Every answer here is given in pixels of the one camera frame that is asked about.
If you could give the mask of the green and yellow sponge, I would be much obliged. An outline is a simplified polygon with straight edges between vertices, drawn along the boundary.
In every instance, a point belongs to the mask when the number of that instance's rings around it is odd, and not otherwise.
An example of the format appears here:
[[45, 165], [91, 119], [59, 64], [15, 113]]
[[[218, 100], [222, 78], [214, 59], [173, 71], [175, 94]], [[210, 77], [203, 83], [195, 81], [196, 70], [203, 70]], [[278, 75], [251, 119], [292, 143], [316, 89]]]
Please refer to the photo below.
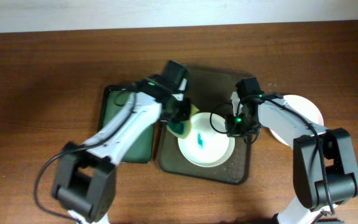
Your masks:
[[191, 105], [190, 117], [186, 121], [169, 122], [167, 124], [167, 130], [179, 139], [185, 139], [191, 131], [190, 118], [199, 112], [199, 109], [195, 105]]

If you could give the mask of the white plate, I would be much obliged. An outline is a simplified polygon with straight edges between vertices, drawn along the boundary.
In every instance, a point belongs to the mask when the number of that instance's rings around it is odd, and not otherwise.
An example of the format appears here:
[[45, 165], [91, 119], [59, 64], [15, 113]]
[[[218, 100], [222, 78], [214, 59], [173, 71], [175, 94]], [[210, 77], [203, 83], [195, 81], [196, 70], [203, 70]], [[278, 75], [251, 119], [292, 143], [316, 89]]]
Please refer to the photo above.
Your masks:
[[226, 162], [234, 152], [235, 139], [216, 132], [209, 122], [211, 113], [197, 113], [190, 119], [190, 133], [178, 139], [183, 156], [199, 167], [216, 167]]
[[[273, 99], [274, 102], [286, 109], [301, 115], [308, 124], [312, 125], [317, 135], [324, 134], [327, 127], [324, 126], [323, 116], [320, 110], [310, 100], [298, 95], [285, 95], [283, 98]], [[262, 125], [269, 128], [273, 135], [281, 140], [281, 143], [293, 149], [293, 140], [301, 136], [313, 136], [312, 130], [294, 114], [281, 109], [271, 102], [266, 102], [262, 107], [266, 119]]]

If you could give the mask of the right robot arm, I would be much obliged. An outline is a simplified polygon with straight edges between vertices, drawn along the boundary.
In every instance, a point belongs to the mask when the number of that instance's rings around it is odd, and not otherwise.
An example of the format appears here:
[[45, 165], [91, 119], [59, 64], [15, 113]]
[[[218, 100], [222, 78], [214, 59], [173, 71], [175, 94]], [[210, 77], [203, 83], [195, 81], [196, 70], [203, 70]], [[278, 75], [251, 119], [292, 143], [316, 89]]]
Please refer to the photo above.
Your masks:
[[358, 197], [358, 166], [352, 138], [343, 128], [329, 129], [293, 109], [278, 93], [266, 94], [256, 78], [236, 83], [233, 112], [225, 133], [251, 145], [262, 128], [278, 134], [293, 151], [295, 197], [273, 223], [317, 223]]

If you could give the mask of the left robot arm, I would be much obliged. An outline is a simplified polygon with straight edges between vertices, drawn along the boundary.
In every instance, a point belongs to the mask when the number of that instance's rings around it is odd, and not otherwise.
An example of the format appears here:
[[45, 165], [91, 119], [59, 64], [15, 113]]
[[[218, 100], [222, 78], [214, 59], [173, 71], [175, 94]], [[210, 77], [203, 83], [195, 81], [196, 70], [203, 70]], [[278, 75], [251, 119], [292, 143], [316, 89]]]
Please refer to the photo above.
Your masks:
[[163, 72], [129, 86], [129, 97], [112, 120], [82, 145], [69, 142], [59, 157], [52, 196], [77, 223], [106, 217], [116, 191], [116, 168], [138, 137], [166, 122], [179, 137], [189, 130], [191, 103], [185, 98], [188, 70], [168, 61]]

